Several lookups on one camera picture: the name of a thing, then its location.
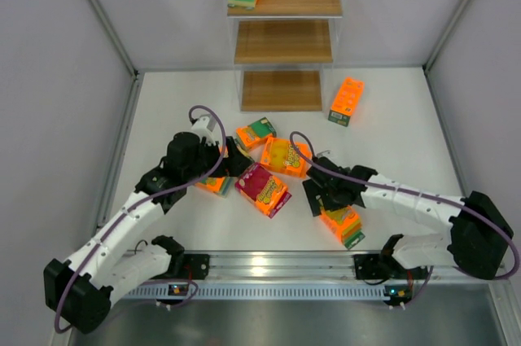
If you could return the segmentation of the orange sponge box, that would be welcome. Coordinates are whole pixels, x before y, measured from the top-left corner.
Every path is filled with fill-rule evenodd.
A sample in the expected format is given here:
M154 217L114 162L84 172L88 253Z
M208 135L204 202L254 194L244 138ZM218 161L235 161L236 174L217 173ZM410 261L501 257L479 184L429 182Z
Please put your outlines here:
M328 113L328 121L347 127L363 94L365 83L346 77Z

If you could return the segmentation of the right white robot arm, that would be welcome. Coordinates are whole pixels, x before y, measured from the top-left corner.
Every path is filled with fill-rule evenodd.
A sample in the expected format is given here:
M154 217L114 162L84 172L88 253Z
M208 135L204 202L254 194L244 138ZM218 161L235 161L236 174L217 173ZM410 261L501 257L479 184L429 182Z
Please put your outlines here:
M341 168L326 156L314 156L307 172L307 194L313 210L347 206L394 214L427 233L403 233L388 238L381 264L394 269L451 266L482 280L497 279L513 230L497 206L478 191L467 197L435 195L401 185L375 169L356 165Z

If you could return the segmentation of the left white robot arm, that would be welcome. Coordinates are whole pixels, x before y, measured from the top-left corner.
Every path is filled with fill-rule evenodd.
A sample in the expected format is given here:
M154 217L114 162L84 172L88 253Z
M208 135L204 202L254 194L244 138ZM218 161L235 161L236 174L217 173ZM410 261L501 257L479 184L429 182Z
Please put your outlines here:
M165 216L188 187L208 177L239 177L252 165L231 137L213 142L192 132L175 134L160 163L145 173L120 211L84 246L44 269L45 300L55 331L68 322L84 334L98 328L113 305L152 278L187 276L185 249L160 235L127 257L128 246Z

